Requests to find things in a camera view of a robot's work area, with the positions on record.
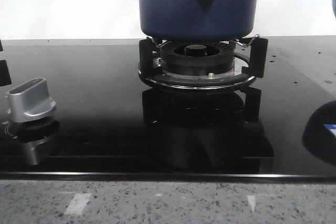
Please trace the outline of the black pot support grate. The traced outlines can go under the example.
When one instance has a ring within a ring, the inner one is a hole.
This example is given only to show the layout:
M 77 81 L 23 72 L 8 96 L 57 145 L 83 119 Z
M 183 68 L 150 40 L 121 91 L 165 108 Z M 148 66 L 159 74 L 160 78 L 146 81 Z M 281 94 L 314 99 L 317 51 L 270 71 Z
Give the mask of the black pot support grate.
M 139 77 L 145 84 L 170 90 L 239 90 L 258 78 L 263 78 L 268 49 L 268 39 L 256 35 L 227 41 L 180 41 L 198 44 L 203 42 L 223 42 L 234 49 L 233 67 L 224 73 L 209 73 L 205 76 L 184 75 L 165 70 L 165 62 L 160 51 L 163 41 L 148 37 L 139 41 Z

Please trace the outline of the blue cooking pot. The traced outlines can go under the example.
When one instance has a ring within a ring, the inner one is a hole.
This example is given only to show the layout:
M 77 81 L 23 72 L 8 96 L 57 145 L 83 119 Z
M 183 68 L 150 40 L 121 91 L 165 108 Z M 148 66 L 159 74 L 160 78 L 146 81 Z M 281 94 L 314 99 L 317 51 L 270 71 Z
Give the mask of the blue cooking pot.
M 222 41 L 250 34 L 257 0 L 139 0 L 144 34 L 163 40 Z

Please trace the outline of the black glass stove top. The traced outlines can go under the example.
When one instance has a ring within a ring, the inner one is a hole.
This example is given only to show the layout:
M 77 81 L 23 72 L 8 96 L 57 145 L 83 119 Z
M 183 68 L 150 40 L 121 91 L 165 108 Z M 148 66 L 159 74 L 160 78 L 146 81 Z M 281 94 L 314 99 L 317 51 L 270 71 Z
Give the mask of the black glass stove top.
M 137 41 L 5 42 L 1 178 L 335 182 L 335 96 L 272 51 L 239 90 L 151 88 Z M 16 123 L 7 92 L 47 80 L 56 110 Z

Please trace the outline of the silver stove control knob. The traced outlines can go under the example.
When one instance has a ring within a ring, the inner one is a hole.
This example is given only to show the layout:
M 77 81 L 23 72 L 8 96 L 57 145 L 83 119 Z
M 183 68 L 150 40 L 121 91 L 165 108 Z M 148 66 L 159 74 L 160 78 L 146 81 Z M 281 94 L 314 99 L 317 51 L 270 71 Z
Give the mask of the silver stove control knob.
M 45 78 L 31 79 L 7 92 L 8 114 L 16 123 L 36 121 L 51 116 L 56 102 L 50 97 Z

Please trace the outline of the black left burner grate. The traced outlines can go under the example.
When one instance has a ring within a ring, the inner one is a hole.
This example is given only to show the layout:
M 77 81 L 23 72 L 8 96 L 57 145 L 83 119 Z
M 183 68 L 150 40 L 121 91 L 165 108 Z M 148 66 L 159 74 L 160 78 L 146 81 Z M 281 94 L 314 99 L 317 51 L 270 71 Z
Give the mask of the black left burner grate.
M 4 59 L 0 60 L 0 86 L 4 87 L 4 86 L 8 86 L 10 84 L 12 84 L 12 80 L 10 77 L 10 73 L 9 73 L 9 69 L 8 69 L 8 65 L 7 65 L 7 61 Z

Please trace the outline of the blue label sticker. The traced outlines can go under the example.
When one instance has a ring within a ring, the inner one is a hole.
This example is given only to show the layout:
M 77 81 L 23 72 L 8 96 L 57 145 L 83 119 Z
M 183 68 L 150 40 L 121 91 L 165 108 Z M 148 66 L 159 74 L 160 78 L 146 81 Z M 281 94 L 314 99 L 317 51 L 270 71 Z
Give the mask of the blue label sticker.
M 336 137 L 336 125 L 335 124 L 325 124 L 324 127 L 328 129 Z

